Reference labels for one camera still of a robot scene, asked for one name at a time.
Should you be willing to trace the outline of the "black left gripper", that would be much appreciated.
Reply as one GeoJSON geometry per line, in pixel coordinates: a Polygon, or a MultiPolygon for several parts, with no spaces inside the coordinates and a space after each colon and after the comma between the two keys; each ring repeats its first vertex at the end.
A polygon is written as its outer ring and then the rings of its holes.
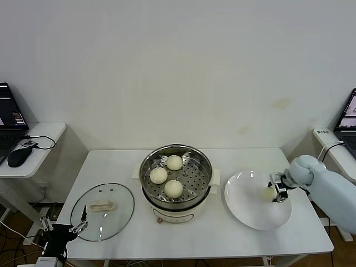
{"type": "Polygon", "coordinates": [[[47,245],[44,249],[43,256],[62,258],[65,255],[66,245],[73,241],[77,234],[81,233],[88,227],[87,209],[83,208],[80,223],[76,226],[66,224],[54,224],[48,213],[49,207],[42,207],[40,210],[40,224],[43,231],[47,232],[47,245]]]}

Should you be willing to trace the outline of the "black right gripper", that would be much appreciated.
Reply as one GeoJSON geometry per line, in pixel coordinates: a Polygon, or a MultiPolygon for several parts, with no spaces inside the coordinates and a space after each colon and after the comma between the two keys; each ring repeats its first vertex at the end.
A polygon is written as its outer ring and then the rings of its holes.
{"type": "Polygon", "coordinates": [[[282,183],[282,181],[279,181],[276,184],[274,182],[269,181],[268,187],[272,187],[272,186],[275,186],[277,191],[277,196],[276,198],[273,199],[273,202],[282,203],[288,199],[288,190],[285,187],[285,185],[282,183]]]}

